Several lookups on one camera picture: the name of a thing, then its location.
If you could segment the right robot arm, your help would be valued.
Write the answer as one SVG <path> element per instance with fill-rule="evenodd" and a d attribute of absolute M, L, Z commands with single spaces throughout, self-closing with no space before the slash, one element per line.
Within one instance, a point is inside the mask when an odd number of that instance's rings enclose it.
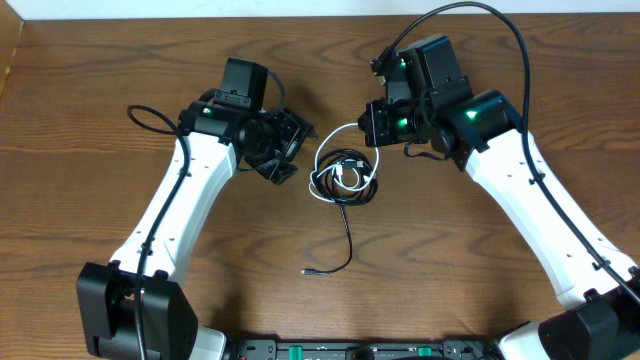
<path fill-rule="evenodd" d="M 502 208 L 548 276 L 562 312 L 501 336 L 505 359 L 622 359 L 639 348 L 639 269 L 591 222 L 498 91 L 474 94 L 449 39 L 389 48 L 385 86 L 358 124 L 366 144 L 428 143 Z"/>

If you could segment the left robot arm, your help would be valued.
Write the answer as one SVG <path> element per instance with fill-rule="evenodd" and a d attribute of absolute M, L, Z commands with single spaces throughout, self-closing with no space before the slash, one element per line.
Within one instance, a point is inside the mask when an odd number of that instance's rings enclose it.
<path fill-rule="evenodd" d="M 225 359 L 227 336 L 200 325 L 183 292 L 212 205 L 237 172 L 280 185 L 312 125 L 284 104 L 265 110 L 274 72 L 230 58 L 222 84 L 169 121 L 171 163 L 141 220 L 105 265 L 88 262 L 77 296 L 89 354 L 104 359 Z"/>

